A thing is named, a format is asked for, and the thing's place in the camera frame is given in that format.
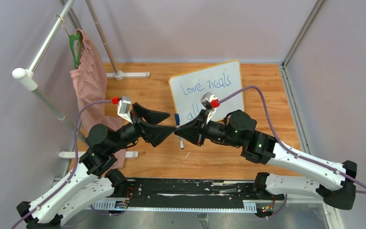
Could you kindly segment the white whiteboard marker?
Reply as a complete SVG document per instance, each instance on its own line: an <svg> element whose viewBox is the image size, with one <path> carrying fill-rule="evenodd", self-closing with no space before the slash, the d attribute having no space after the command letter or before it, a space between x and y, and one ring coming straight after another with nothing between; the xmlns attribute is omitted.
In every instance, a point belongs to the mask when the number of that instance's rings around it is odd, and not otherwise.
<svg viewBox="0 0 366 229"><path fill-rule="evenodd" d="M179 142L180 142L180 148L184 149L183 139L181 137L179 137Z"/></svg>

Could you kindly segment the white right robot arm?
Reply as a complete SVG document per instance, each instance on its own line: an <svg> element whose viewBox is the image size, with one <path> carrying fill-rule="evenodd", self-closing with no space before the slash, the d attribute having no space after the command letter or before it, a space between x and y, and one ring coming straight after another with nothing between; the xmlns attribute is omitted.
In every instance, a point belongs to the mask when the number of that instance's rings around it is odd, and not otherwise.
<svg viewBox="0 0 366 229"><path fill-rule="evenodd" d="M175 135L197 146L208 139L218 145L241 148L241 156L252 163L283 167L299 174L294 177L259 172L253 184L257 198L310 196L337 209L352 209L356 187L351 179L356 177L356 163L326 161L292 149L257 131L257 121L241 110L227 115L224 123L208 121L206 114L202 110L194 120L179 127Z"/></svg>

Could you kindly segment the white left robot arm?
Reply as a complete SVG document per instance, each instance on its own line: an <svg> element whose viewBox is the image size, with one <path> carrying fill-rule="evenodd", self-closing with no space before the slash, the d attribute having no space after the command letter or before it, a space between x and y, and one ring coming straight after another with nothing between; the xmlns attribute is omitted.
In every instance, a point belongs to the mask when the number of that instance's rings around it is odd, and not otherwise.
<svg viewBox="0 0 366 229"><path fill-rule="evenodd" d="M112 194L122 197L128 190L127 179L113 167L117 162L115 153L135 146L139 139L156 147L176 130L175 126L162 125L169 113L127 100L115 103L127 123L117 129L107 123L96 124L89 130L88 150L76 156L78 162L72 171L41 197L17 206L27 228L59 229L99 199Z"/></svg>

